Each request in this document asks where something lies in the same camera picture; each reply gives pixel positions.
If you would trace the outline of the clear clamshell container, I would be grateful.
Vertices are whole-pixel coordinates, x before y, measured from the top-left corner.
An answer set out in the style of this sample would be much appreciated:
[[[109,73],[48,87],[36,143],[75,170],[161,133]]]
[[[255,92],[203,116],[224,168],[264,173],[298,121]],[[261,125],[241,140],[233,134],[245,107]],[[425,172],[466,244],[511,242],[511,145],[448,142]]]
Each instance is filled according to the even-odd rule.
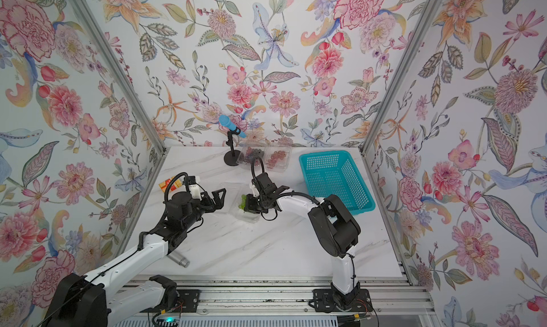
[[[259,167],[259,160],[256,160],[256,157],[264,159],[265,153],[266,147],[262,145],[245,145],[242,147],[237,164],[246,170],[250,170],[253,164]]]
[[[260,214],[245,211],[246,196],[250,193],[248,185],[222,182],[221,188],[226,189],[224,196],[224,206],[215,212],[215,214],[223,214],[230,216],[236,220],[246,223],[257,223],[262,217]]]
[[[264,165],[268,172],[284,172],[290,162],[290,147],[268,147],[265,150]]]

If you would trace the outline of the green grape bunch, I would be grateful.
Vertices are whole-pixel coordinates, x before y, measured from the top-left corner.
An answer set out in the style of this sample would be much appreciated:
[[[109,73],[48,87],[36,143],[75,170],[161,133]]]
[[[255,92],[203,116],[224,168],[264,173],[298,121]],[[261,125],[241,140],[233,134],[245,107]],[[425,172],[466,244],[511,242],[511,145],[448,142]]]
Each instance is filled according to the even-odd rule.
[[[241,200],[240,200],[240,202],[239,202],[239,204],[238,204],[238,208],[239,208],[240,210],[244,211],[244,212],[246,211],[246,202],[247,202],[247,195],[246,195],[246,194],[243,194],[243,195],[241,196]]]

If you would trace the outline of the teal plastic mesh basket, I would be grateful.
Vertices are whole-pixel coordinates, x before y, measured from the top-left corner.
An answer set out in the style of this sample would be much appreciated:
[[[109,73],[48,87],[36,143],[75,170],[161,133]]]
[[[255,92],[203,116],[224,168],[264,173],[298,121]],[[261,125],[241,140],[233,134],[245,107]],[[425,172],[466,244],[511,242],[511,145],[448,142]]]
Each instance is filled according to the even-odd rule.
[[[299,157],[308,193],[315,197],[338,196],[354,216],[376,208],[357,164],[343,150],[307,153]]]

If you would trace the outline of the clear clamshell container front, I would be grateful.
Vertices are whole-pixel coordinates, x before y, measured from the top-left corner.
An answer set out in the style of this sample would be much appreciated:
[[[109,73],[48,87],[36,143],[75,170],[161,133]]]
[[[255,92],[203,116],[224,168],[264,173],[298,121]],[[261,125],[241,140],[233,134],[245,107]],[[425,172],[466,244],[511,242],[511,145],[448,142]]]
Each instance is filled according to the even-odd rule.
[[[264,159],[265,153],[266,147],[262,145],[245,145],[242,147],[237,164],[246,170],[250,170],[253,164],[259,167],[259,160],[256,160],[256,157]]]

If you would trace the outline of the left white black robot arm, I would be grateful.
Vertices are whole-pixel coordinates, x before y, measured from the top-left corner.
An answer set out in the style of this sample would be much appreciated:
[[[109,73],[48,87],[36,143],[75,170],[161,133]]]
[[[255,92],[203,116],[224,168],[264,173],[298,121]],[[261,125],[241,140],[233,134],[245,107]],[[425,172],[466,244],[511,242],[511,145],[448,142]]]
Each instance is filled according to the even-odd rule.
[[[184,191],[172,194],[175,180]],[[208,193],[185,172],[168,182],[164,212],[158,223],[142,231],[138,244],[119,257],[84,275],[69,274],[58,284],[40,326],[114,326],[140,313],[165,313],[182,305],[177,284],[163,275],[150,277],[139,287],[123,287],[142,270],[173,254],[206,213],[224,207],[226,189]]]

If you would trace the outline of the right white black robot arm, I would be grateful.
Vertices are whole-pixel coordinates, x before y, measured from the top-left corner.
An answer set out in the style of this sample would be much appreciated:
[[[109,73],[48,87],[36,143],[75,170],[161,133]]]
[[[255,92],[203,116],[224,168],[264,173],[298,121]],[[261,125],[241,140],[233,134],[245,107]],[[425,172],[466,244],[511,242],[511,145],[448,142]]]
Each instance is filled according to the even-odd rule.
[[[270,212],[275,217],[280,212],[289,212],[308,218],[320,246],[331,257],[330,288],[313,290],[311,308],[321,313],[374,311],[369,291],[357,279],[355,258],[361,229],[338,196],[316,198],[284,185],[279,187],[265,172],[252,175],[250,189],[252,192],[245,200],[246,212],[262,217]]]

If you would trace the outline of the blue microphone on black stand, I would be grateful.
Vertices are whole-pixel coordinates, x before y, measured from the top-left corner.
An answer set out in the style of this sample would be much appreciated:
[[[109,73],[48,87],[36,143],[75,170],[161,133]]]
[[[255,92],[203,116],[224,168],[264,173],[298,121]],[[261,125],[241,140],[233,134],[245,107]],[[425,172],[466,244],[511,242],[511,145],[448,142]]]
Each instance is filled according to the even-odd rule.
[[[224,155],[224,163],[230,167],[236,167],[238,165],[238,159],[241,151],[235,149],[234,137],[239,136],[245,138],[246,134],[234,122],[232,122],[230,117],[227,115],[219,116],[219,124],[228,129],[226,134],[226,144],[229,146],[230,150]]]

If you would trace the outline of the orange yellow snack packet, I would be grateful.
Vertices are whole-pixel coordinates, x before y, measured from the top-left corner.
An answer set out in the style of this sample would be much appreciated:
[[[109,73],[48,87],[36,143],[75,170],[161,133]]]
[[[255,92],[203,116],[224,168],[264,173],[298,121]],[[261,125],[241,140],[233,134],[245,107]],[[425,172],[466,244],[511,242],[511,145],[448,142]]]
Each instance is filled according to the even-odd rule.
[[[175,181],[175,184],[172,184],[173,179],[169,178],[161,183],[159,183],[159,187],[163,193],[166,193],[166,191],[174,191],[177,189],[178,184],[177,181]]]

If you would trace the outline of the grey metal cylinder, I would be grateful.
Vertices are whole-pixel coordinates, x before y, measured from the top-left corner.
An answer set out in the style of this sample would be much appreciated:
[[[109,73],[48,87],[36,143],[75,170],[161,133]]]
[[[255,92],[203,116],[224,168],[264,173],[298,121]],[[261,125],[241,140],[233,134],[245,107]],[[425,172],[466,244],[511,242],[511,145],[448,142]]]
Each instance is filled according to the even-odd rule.
[[[178,251],[173,251],[168,254],[168,258],[175,262],[177,265],[184,268],[188,268],[190,265],[190,260]]]

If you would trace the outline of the aluminium rail base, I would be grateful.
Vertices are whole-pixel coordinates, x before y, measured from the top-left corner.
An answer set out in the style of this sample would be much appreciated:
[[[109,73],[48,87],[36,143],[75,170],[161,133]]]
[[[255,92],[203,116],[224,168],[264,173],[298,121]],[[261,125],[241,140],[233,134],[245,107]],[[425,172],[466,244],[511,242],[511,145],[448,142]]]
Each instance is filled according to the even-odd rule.
[[[319,316],[315,291],[329,289],[326,277],[311,278],[214,278],[171,275],[183,292],[198,290],[197,298],[185,299],[188,316]],[[440,326],[431,296],[424,287],[404,278],[361,277],[362,290],[370,296],[372,310],[364,314],[365,326],[395,326],[417,323]]]

